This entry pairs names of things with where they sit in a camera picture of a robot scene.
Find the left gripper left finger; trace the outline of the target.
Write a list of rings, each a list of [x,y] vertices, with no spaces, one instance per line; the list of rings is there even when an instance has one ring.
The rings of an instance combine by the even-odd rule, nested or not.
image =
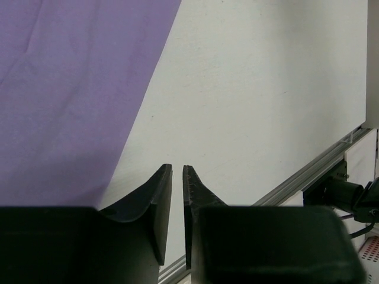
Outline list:
[[[1,208],[2,283],[157,283],[172,166],[112,205]]]

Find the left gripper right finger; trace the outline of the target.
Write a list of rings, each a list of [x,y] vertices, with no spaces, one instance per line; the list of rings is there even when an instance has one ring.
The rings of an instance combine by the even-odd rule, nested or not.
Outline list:
[[[342,220],[325,206],[232,206],[184,166],[186,267],[193,283],[365,283]]]

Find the lavender t shirt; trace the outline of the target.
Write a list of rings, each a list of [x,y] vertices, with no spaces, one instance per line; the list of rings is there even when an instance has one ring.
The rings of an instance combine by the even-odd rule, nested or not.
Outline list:
[[[1,205],[99,204],[179,5],[1,2]]]

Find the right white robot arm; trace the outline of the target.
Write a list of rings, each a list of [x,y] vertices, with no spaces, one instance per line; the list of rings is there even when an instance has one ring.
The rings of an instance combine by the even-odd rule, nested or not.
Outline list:
[[[375,177],[377,130],[370,129],[344,152],[344,165],[321,186],[326,205],[361,223],[378,222],[378,179]]]

